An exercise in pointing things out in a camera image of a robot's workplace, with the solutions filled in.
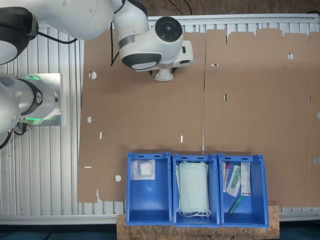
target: green tube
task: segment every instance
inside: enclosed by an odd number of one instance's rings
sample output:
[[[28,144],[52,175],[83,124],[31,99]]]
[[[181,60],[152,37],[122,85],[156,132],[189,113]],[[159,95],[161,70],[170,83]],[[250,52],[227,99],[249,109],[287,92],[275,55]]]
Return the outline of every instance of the green tube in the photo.
[[[233,203],[232,207],[229,209],[229,212],[228,212],[229,215],[231,215],[236,210],[236,208],[238,207],[238,205],[241,202],[241,200],[242,200],[242,196],[239,196],[235,200],[235,202]]]

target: dark floor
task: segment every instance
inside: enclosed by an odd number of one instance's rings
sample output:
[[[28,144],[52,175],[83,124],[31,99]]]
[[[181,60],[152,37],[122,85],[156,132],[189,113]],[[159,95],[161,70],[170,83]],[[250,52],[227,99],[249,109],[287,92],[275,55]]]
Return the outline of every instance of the dark floor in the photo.
[[[60,226],[0,225],[0,240],[116,240],[115,224]],[[280,223],[281,240],[320,240],[319,221]]]
[[[184,0],[170,0],[184,15],[190,9]],[[293,14],[318,10],[320,0],[186,0],[193,15],[218,14]],[[138,0],[147,9],[148,16],[182,15],[169,0]]]

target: white package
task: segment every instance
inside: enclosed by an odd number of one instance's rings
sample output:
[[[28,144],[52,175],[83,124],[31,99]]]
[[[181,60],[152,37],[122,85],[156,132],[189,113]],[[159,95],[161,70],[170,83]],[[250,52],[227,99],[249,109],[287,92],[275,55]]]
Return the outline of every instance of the white package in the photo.
[[[241,196],[251,196],[250,162],[241,163]]]
[[[222,162],[222,187],[223,187],[223,192],[225,193],[226,192],[226,189],[225,189],[225,178],[226,178],[226,162],[223,161]]]
[[[132,180],[156,180],[156,160],[132,161]]]
[[[226,192],[236,198],[239,192],[240,185],[241,185],[241,167],[239,165],[234,165],[228,187],[226,188]]]
[[[206,164],[180,163],[179,173],[181,211],[184,214],[208,213]]]

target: black cable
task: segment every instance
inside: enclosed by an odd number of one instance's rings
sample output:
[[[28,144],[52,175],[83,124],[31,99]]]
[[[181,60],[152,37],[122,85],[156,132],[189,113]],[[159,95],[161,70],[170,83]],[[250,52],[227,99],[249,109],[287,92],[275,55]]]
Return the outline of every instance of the black cable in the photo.
[[[47,35],[47,34],[44,34],[43,32],[40,32],[40,31],[38,31],[37,34],[39,34],[40,36],[43,36],[43,37],[45,37],[45,38],[47,38],[47,39],[50,39],[50,40],[56,41],[56,42],[58,42],[58,43],[61,43],[61,44],[72,44],[72,43],[74,43],[75,41],[78,40],[78,39],[75,38],[75,39],[73,39],[73,40],[71,40],[71,41],[61,41],[61,40],[56,39],[56,38],[54,38],[54,37],[52,37],[52,36],[49,36],[49,35]]]
[[[116,58],[118,57],[118,55],[119,55],[119,52],[115,55],[113,61],[111,62],[111,66],[114,64],[114,62],[115,62]]]
[[[119,55],[119,52],[114,57],[114,39],[112,37],[112,22],[110,24],[110,36],[111,36],[111,65],[112,66]]]
[[[318,14],[318,15],[320,15],[320,11],[308,11],[307,14]]]
[[[5,145],[7,145],[7,143],[9,142],[11,138],[11,132],[8,132],[8,135],[6,136],[6,139],[4,140],[4,142],[0,145],[0,149],[3,149]]]
[[[51,231],[49,232],[49,234],[43,239],[43,240],[48,240],[50,238],[50,236],[52,235],[52,233],[58,228],[58,226],[55,226],[54,228],[51,229]]]
[[[188,3],[186,0],[183,0],[183,1],[185,1],[185,3],[188,5],[188,7],[189,7],[189,9],[190,9],[190,13],[191,13],[191,15],[192,15],[192,9],[191,9],[189,3]]]
[[[14,134],[16,134],[18,136],[22,136],[23,134],[25,134],[25,132],[19,133],[19,132],[14,131]]]
[[[175,6],[175,8],[182,14],[182,15],[184,15],[180,10],[179,10],[179,8],[172,2],[172,1],[170,1],[170,0],[168,0],[173,6]]]

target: metal frame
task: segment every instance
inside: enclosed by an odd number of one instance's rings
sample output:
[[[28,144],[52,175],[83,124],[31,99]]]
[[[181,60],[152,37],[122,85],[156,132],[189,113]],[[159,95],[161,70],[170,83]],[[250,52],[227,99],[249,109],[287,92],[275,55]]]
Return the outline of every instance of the metal frame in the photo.
[[[160,17],[149,17],[150,27]],[[186,32],[209,29],[283,33],[320,32],[317,14],[244,14],[175,16]],[[41,32],[63,41],[71,37],[47,24]],[[42,36],[32,40],[14,61],[0,65],[0,74],[60,73],[62,126],[29,127],[0,151],[0,224],[114,224],[125,213],[123,202],[78,203],[78,152],[84,42],[56,43]],[[5,135],[0,135],[3,142]],[[281,207],[280,221],[319,220],[320,207]]]

